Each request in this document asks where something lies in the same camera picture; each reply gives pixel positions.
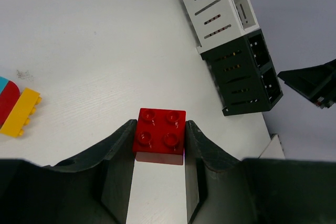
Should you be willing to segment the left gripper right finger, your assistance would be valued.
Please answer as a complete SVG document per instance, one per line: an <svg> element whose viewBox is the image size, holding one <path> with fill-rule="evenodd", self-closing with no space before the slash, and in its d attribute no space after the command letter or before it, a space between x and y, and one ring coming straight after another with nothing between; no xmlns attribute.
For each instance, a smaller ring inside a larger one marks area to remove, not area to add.
<svg viewBox="0 0 336 224"><path fill-rule="evenodd" d="M335 223L335 163L231 156L185 125L188 223Z"/></svg>

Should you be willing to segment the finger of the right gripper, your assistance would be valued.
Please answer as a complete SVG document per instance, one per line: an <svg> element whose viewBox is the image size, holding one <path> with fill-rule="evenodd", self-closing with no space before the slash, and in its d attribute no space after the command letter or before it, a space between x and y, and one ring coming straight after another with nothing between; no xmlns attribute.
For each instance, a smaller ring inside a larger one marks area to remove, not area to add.
<svg viewBox="0 0 336 224"><path fill-rule="evenodd" d="M278 78L321 109L335 104L335 60L314 67L282 71Z"/></svg>

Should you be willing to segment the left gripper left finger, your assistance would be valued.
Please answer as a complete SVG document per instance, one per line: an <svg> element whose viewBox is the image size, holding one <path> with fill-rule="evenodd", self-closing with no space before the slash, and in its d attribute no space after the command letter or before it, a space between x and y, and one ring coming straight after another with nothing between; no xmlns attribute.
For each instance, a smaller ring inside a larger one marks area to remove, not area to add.
<svg viewBox="0 0 336 224"><path fill-rule="evenodd" d="M55 166L1 160L1 223L125 223L136 120Z"/></svg>

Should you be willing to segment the red green blue lego stack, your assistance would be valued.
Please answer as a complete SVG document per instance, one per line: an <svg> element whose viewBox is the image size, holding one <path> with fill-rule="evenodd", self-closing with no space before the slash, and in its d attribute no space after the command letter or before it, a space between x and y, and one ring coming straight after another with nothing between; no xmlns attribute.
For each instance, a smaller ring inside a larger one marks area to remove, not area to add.
<svg viewBox="0 0 336 224"><path fill-rule="evenodd" d="M183 165L186 112L141 108L132 151L138 162Z"/></svg>

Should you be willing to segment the blue red yellow lego stack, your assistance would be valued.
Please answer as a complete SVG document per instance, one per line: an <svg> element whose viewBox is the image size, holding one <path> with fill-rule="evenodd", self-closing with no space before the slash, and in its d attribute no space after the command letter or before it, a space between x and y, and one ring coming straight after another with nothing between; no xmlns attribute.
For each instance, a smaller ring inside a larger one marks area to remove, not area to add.
<svg viewBox="0 0 336 224"><path fill-rule="evenodd" d="M1 77L1 134L22 136L41 100L40 93L29 88L20 91L14 82Z"/></svg>

